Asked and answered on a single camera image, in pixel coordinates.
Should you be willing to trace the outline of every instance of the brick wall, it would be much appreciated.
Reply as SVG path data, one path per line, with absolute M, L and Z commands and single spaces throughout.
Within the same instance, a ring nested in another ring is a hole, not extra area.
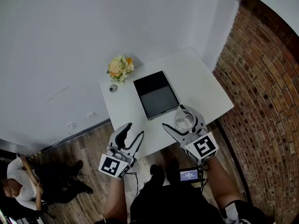
M 214 75 L 235 107 L 220 118 L 253 203 L 277 223 L 299 211 L 299 38 L 259 0 L 243 0 Z

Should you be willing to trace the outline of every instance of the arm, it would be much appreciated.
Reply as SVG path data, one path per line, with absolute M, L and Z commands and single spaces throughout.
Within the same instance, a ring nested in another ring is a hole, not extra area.
M 37 179 L 37 177 L 33 174 L 31 166 L 29 165 L 29 163 L 27 162 L 26 158 L 24 156 L 20 157 L 20 159 L 23 162 L 23 166 L 24 168 L 28 171 L 29 174 L 29 178 L 31 179 L 31 181 L 37 186 L 39 183 L 39 180 Z
M 105 219 L 116 218 L 127 223 L 127 215 L 125 183 L 123 179 L 111 178 L 104 217 Z
M 207 164 L 210 166 L 210 169 L 207 171 L 209 184 L 219 208 L 224 209 L 232 201 L 243 200 L 241 193 L 217 158 L 209 159 Z
M 42 210 L 42 194 L 43 194 L 42 185 L 38 184 L 36 186 L 36 210 L 37 211 Z

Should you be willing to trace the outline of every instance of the yellow flower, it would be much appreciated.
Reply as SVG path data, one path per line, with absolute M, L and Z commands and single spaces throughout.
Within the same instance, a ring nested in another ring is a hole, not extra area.
M 131 58 L 131 57 L 127 57 L 127 62 L 128 62 L 129 64 L 133 64 L 132 58 Z

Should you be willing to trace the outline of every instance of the glass cup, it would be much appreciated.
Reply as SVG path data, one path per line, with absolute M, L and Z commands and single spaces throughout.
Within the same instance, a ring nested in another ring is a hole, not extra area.
M 195 115 L 190 110 L 179 110 L 175 117 L 175 128 L 181 133 L 190 131 L 195 125 Z

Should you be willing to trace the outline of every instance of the man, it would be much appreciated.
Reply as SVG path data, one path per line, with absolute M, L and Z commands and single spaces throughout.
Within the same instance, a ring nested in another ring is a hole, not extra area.
M 243 200 L 217 158 L 213 157 L 206 163 L 210 167 L 207 171 L 209 184 L 221 214 L 205 200 L 200 189 L 179 182 L 178 165 L 167 173 L 171 183 L 168 186 L 163 186 L 163 170 L 153 165 L 150 168 L 151 180 L 144 185 L 130 207 L 131 224 L 265 223 L 265 215 Z M 127 223 L 123 179 L 111 179 L 104 217 L 103 221 L 96 224 Z
M 69 176 L 77 176 L 82 167 L 82 161 L 78 161 L 73 167 L 54 162 L 33 171 L 26 158 L 20 157 L 8 165 L 7 179 L 2 179 L 0 184 L 5 196 L 15 198 L 24 207 L 41 210 L 42 201 L 68 203 L 78 193 L 93 193 L 90 187 L 80 181 L 72 181 L 73 185 L 66 191 L 63 190 L 66 184 L 62 184 L 62 178 L 71 181 Z

